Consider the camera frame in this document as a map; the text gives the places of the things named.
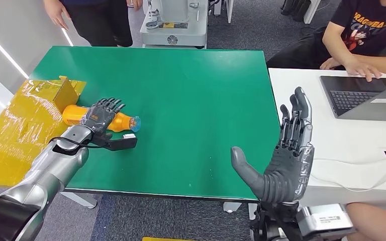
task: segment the robotic arm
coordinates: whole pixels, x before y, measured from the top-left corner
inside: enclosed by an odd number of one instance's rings
[[[133,134],[110,140],[105,131],[125,105],[119,99],[102,99],[89,108],[80,124],[52,138],[35,158],[32,168],[16,186],[0,194],[0,241],[34,240],[55,195],[64,190],[88,159],[88,148],[111,151],[133,148]]]
[[[260,200],[256,219],[250,224],[255,241],[332,241],[354,232],[341,204],[304,207],[300,211],[313,164],[312,108],[298,87],[291,95],[292,117],[280,107],[282,124],[279,141],[264,175],[247,162],[239,147],[232,147],[235,171]]]

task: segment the laptop keyboard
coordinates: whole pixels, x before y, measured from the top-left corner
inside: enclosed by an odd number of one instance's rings
[[[372,92],[331,91],[335,106],[338,109],[345,110],[353,109],[377,94]]]

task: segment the orange bottle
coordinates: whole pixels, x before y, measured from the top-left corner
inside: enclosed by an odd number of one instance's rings
[[[63,111],[63,121],[69,126],[79,124],[80,119],[88,111],[88,107],[77,106],[71,104]],[[130,117],[121,112],[117,113],[113,121],[110,123],[108,130],[121,132],[124,130],[132,130],[137,132],[140,129],[141,120],[138,116]]]

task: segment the cable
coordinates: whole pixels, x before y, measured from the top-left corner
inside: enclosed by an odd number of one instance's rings
[[[377,163],[377,162],[381,162],[381,161],[386,161],[386,159],[382,159],[382,160],[377,160],[377,161],[370,161],[370,162],[362,162],[362,163],[351,163],[351,162],[345,162],[345,161],[341,161],[341,160],[335,160],[335,159],[321,159],[321,158],[317,158],[315,160],[323,160],[323,161],[334,161],[334,162],[340,162],[340,163],[345,163],[345,164],[350,164],[350,165],[366,165],[366,164],[371,164],[371,163]],[[330,183],[330,184],[333,184],[333,185],[338,185],[348,191],[351,191],[351,192],[367,192],[367,191],[371,191],[371,190],[374,190],[375,188],[383,185],[384,183],[386,183],[386,174],[384,176],[381,177],[381,179],[379,179],[374,185],[372,185],[370,188],[368,189],[362,189],[362,190],[354,190],[354,189],[351,189],[351,188],[348,188],[338,182],[335,182],[335,181],[329,181],[329,180],[324,180],[324,179],[321,179],[321,178],[318,178],[316,176],[314,176],[313,174],[310,174],[313,178],[319,180],[319,181],[322,181],[322,182],[326,182],[326,183]]]
[[[69,138],[66,138],[66,137],[53,137],[49,140],[49,142],[53,141],[53,140],[56,140],[56,139],[60,139],[60,140],[65,140],[65,141],[68,141],[70,143],[73,143],[73,144],[76,144],[80,147],[86,147],[86,148],[105,148],[106,146],[89,146],[89,145],[85,145],[85,144],[82,144],[82,143],[79,143],[79,142],[76,142],[74,140],[71,140]]]
[[[318,8],[318,9],[316,10],[316,12],[319,11],[319,10],[322,10],[322,9],[326,8],[327,6],[329,6],[329,4],[331,4],[331,0],[328,0],[328,3],[327,3],[326,5],[324,5],[323,7],[321,7],[321,8]]]
[[[362,189],[362,190],[354,190],[354,189],[351,189],[351,188],[348,188],[338,182],[334,182],[334,181],[328,181],[328,180],[324,180],[324,179],[320,179],[316,176],[314,176],[313,174],[311,174],[311,176],[319,181],[322,181],[322,182],[326,182],[326,183],[330,183],[330,184],[334,184],[334,185],[338,185],[344,189],[347,189],[348,191],[351,191],[351,192],[367,192],[367,191],[371,191],[371,190],[374,190],[375,188],[383,185],[384,183],[386,183],[386,178],[383,180],[383,178],[381,178],[379,181],[377,181],[372,187],[368,188],[368,189]]]
[[[351,165],[366,165],[366,164],[372,164],[372,163],[378,163],[378,162],[386,161],[386,158],[381,159],[381,160],[377,160],[377,161],[368,161],[368,162],[360,162],[360,163],[346,162],[346,161],[341,161],[341,160],[337,160],[337,159],[326,159],[326,158],[315,158],[314,159],[314,161],[317,161],[317,160],[340,162],[340,163],[351,164]]]

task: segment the green tabletop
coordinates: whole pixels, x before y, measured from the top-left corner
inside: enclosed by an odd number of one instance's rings
[[[262,51],[52,47],[30,78],[59,75],[87,82],[79,105],[117,97],[141,118],[136,148],[90,149],[68,189],[255,199],[230,148],[263,172],[277,142]]]

